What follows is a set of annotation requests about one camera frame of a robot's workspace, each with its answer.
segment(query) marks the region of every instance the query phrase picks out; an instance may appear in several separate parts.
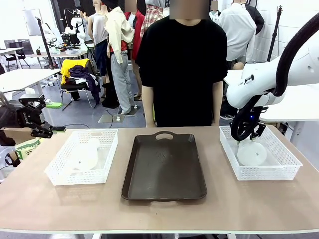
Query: tray handle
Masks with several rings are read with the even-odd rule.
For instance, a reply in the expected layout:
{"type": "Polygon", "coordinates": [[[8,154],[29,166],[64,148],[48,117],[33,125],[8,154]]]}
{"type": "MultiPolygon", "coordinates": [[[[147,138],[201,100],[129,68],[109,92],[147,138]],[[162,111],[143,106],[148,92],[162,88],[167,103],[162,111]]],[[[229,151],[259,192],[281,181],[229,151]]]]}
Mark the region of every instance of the tray handle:
{"type": "Polygon", "coordinates": [[[170,134],[173,136],[173,139],[174,139],[174,137],[178,136],[178,134],[170,132],[170,131],[160,131],[160,132],[153,134],[153,136],[154,136],[154,138],[156,138],[158,135],[161,135],[161,134],[170,134]]]}

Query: person in white shirt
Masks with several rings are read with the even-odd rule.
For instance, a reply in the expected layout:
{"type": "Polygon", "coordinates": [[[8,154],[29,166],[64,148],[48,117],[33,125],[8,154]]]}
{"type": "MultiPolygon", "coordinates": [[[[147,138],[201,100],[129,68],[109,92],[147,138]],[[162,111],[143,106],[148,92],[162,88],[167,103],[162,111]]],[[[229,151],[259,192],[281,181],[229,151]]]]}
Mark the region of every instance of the person in white shirt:
{"type": "Polygon", "coordinates": [[[227,61],[229,69],[237,62],[252,62],[256,24],[249,12],[234,0],[231,7],[222,11],[218,19],[227,35],[227,61]]]}

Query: chair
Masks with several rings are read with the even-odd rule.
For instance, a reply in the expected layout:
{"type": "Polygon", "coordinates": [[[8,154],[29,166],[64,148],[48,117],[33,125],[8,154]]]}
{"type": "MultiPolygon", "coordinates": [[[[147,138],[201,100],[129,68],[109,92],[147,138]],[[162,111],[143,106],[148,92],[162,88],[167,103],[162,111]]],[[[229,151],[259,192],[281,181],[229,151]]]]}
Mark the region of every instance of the chair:
{"type": "MultiPolygon", "coordinates": [[[[94,68],[92,66],[91,61],[88,61],[86,63],[86,67],[88,68],[88,72],[90,74],[94,75],[96,77],[95,80],[98,81],[99,78],[97,77],[96,73],[94,72],[94,68]]],[[[96,105],[94,107],[91,105],[91,102],[90,102],[90,99],[89,99],[89,96],[88,96],[88,93],[87,93],[89,91],[89,88],[88,88],[86,83],[82,83],[82,84],[78,84],[78,85],[65,83],[65,84],[61,84],[62,105],[64,105],[63,93],[68,93],[69,92],[71,94],[71,101],[65,107],[63,107],[62,111],[65,110],[73,102],[73,99],[74,99],[74,101],[78,101],[78,99],[80,98],[80,95],[79,95],[80,91],[85,91],[85,94],[86,94],[86,97],[88,99],[89,105],[92,108],[96,107],[96,105]]]]}
{"type": "MultiPolygon", "coordinates": [[[[9,47],[10,48],[22,47],[22,42],[12,42],[9,44],[9,47]]],[[[25,53],[24,53],[23,49],[16,50],[16,54],[18,55],[18,59],[23,60],[28,65],[29,69],[31,69],[29,64],[25,61],[25,53]]],[[[4,57],[5,57],[6,61],[8,62],[8,70],[9,71],[10,71],[10,61],[16,61],[16,66],[18,67],[18,59],[16,58],[15,55],[11,54],[11,57],[6,57],[6,56],[4,56],[4,57]]]]}

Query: yellow jacket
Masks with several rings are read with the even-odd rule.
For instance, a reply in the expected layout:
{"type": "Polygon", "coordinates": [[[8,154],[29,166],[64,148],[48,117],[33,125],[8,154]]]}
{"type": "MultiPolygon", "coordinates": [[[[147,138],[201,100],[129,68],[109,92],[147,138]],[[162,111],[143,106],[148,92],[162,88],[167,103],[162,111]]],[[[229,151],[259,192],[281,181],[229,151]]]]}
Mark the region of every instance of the yellow jacket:
{"type": "Polygon", "coordinates": [[[65,84],[65,77],[70,77],[69,69],[71,69],[74,66],[86,66],[86,63],[89,61],[89,59],[83,59],[83,60],[64,60],[61,68],[61,74],[62,74],[62,81],[61,84],[65,84]]]}

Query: sneaker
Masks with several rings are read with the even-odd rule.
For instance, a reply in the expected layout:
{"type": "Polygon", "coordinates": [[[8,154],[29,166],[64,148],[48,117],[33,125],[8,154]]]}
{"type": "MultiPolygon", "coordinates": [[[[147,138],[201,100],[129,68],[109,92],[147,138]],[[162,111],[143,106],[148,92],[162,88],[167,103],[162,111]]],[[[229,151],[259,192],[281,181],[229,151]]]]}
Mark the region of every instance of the sneaker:
{"type": "Polygon", "coordinates": [[[223,120],[228,120],[228,121],[232,121],[235,116],[231,116],[231,115],[224,115],[224,116],[220,116],[223,120]]]}

